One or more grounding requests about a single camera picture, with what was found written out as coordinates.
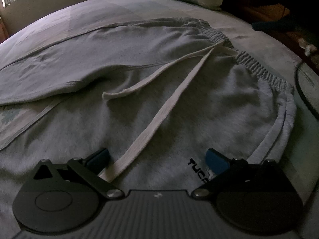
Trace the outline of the patterned grey bed sheet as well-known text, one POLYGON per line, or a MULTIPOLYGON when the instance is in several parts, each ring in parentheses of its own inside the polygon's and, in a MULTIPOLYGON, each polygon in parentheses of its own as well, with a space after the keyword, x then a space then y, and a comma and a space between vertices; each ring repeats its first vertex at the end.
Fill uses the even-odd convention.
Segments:
MULTIPOLYGON (((55 33, 65 38, 76 31, 87 32, 96 27, 164 18, 193 18, 207 22, 212 29, 223 33, 234 49, 248 53, 294 89, 293 76, 299 57, 286 46, 265 33, 254 31, 248 23, 230 14, 180 1, 88 0, 53 12, 13 36, 21 34, 26 37, 37 29, 45 39, 55 33)), ((283 154, 276 161, 282 165, 301 199, 307 201, 318 181, 318 122, 295 89, 294 101, 294 125, 283 154)))

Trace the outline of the grey sweatpants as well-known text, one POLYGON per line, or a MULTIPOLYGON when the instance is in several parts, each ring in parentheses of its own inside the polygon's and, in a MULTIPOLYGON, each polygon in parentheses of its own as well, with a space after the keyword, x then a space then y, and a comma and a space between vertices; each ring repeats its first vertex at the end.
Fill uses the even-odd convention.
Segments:
POLYGON ((214 173, 205 154, 279 160, 294 89, 209 24, 119 23, 1 45, 1 238, 18 231, 14 197, 35 164, 101 148, 106 178, 130 189, 193 190, 214 173))

